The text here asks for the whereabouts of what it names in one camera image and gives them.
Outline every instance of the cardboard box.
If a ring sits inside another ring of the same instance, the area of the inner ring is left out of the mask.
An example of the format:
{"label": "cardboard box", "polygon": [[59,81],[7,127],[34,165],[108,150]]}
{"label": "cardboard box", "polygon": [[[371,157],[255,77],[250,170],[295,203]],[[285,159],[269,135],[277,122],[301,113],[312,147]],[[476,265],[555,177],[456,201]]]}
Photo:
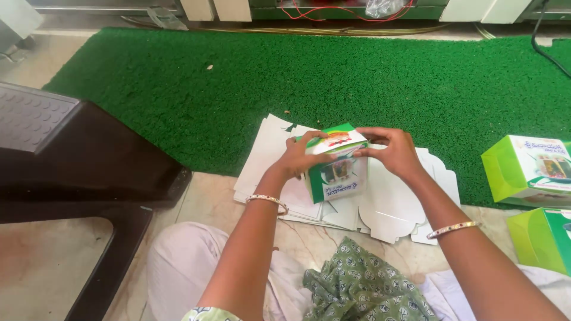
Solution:
{"label": "cardboard box", "polygon": [[367,139],[349,123],[323,132],[329,134],[329,137],[311,140],[305,153],[335,154],[337,160],[313,166],[304,173],[305,186],[314,204],[355,194],[367,188],[367,158],[353,157],[353,152],[368,146]]}
{"label": "cardboard box", "polygon": [[482,154],[495,202],[571,205],[571,142],[508,135]]}
{"label": "cardboard box", "polygon": [[537,208],[507,222],[521,264],[571,276],[571,211]]}

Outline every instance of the bangle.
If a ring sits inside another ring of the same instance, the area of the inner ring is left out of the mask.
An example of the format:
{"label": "bangle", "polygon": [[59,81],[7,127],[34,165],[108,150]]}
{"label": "bangle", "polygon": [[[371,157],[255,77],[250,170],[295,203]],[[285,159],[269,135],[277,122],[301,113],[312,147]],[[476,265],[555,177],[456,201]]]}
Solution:
{"label": "bangle", "polygon": [[278,204],[278,206],[282,206],[284,208],[284,211],[283,212],[278,211],[278,215],[286,215],[289,212],[289,208],[287,207],[287,205],[275,197],[271,197],[271,196],[267,196],[267,195],[257,195],[257,194],[256,195],[250,195],[250,196],[246,197],[246,204],[248,204],[248,202],[253,200],[253,199],[265,199],[265,200],[268,200],[270,202],[274,202],[274,203]]}
{"label": "bangle", "polygon": [[480,226],[480,225],[482,225],[482,223],[476,222],[476,221],[471,221],[471,222],[464,222],[464,223],[446,226],[446,227],[443,227],[439,230],[436,230],[434,232],[429,233],[427,235],[427,239],[431,240],[431,239],[436,238],[437,236],[440,236],[444,233],[448,233],[450,231],[456,231],[456,230],[459,230],[461,228],[472,227],[472,226]]}

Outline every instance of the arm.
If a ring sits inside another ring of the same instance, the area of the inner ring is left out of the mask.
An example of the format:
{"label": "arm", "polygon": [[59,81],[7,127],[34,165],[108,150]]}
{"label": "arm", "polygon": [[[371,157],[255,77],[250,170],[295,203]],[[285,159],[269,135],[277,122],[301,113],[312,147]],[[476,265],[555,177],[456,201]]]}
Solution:
{"label": "arm", "polygon": [[[364,149],[415,193],[434,230],[471,221],[423,169],[408,133],[396,129],[357,129],[373,143],[388,147]],[[438,238],[474,316],[478,320],[567,320],[565,315],[475,227]]]}
{"label": "arm", "polygon": [[[333,155],[305,155],[305,146],[321,131],[309,131],[298,142],[286,141],[287,151],[264,174],[254,194],[279,198],[286,181],[309,167],[330,162]],[[260,321],[270,271],[278,205],[263,199],[251,200],[228,242],[199,307],[226,310],[244,321]]]}

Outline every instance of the white pants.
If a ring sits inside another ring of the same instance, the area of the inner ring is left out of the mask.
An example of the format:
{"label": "white pants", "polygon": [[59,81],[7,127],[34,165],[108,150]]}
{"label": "white pants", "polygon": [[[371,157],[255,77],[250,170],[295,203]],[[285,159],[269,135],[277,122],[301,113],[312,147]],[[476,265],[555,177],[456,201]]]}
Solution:
{"label": "white pants", "polygon": [[[148,303],[158,321],[179,321],[196,306],[226,240],[228,235],[223,231],[192,222],[175,224],[158,236],[147,262]],[[519,268],[571,319],[570,277],[538,267]],[[303,319],[312,304],[311,292],[301,284],[303,273],[296,260],[273,252],[264,300],[265,321]],[[427,274],[420,290],[439,319],[475,320],[452,270]]]}
{"label": "white pants", "polygon": [[[147,258],[148,303],[158,321],[176,320],[196,304],[210,281],[228,240],[223,231],[183,222],[157,237]],[[300,321],[311,307],[311,291],[301,281],[305,269],[274,251],[266,285],[265,321]]]}

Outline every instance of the green artificial grass mat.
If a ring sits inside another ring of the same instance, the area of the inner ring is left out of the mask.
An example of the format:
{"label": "green artificial grass mat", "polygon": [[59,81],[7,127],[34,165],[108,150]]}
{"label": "green artificial grass mat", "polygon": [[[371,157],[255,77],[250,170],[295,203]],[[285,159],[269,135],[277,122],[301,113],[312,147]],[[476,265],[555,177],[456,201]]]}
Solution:
{"label": "green artificial grass mat", "polygon": [[[545,50],[571,68],[571,41]],[[492,200],[480,158],[490,146],[507,134],[571,140],[571,81],[529,37],[103,29],[43,89],[97,103],[193,171],[231,176],[268,113],[401,128],[456,172],[462,204],[487,207],[509,207]]]}

